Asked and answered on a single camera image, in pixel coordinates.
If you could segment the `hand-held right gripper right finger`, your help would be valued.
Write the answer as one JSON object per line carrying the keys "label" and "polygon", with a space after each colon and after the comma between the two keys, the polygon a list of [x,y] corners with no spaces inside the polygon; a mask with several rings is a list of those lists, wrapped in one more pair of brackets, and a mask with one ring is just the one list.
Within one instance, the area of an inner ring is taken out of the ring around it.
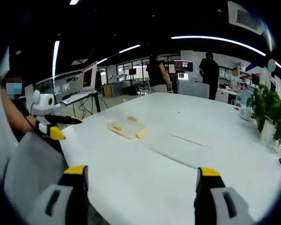
{"label": "hand-held right gripper right finger", "polygon": [[226,187],[215,169],[197,170],[194,214],[196,225],[252,225],[246,200],[232,187]]}

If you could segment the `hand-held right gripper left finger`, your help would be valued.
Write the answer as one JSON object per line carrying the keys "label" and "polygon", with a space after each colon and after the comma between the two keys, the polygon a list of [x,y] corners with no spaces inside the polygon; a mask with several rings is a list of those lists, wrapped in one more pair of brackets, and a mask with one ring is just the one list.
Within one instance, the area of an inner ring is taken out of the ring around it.
{"label": "hand-held right gripper left finger", "polygon": [[88,224],[88,166],[66,169],[33,203],[31,225]]}

